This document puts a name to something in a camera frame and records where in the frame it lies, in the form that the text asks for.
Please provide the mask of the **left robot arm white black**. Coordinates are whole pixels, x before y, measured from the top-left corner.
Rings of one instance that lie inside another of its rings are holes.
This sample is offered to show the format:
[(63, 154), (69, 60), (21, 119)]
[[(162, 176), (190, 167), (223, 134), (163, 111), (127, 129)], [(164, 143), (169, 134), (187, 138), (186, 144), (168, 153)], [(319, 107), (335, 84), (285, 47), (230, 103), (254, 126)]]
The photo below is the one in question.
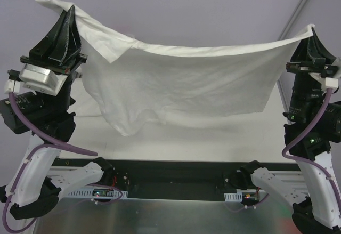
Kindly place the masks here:
[[(36, 219), (49, 213), (66, 195), (85, 185), (115, 186), (113, 167), (96, 152), (69, 144), (75, 130), (75, 103), (71, 86), (76, 69), (86, 62), (72, 6), (28, 56), (23, 68), (10, 70), (5, 85), (8, 98), (1, 101), (1, 116), (15, 134), (30, 132), (29, 146), (16, 176), (1, 187), (5, 214), (16, 220)], [(60, 177), (48, 177), (62, 151), (91, 156), (86, 166)]]

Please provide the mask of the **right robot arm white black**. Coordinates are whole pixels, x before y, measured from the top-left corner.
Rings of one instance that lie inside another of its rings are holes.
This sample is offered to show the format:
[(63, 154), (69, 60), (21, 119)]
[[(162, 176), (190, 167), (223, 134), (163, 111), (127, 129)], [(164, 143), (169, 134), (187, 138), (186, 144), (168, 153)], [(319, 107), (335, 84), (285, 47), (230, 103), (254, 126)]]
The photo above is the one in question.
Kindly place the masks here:
[(340, 188), (335, 178), (331, 144), (340, 142), (340, 64), (317, 34), (303, 39), (286, 70), (295, 75), (282, 155), (301, 170), (307, 193), (286, 185), (258, 161), (230, 175), (236, 189), (263, 190), (291, 212), (301, 233), (340, 233)]

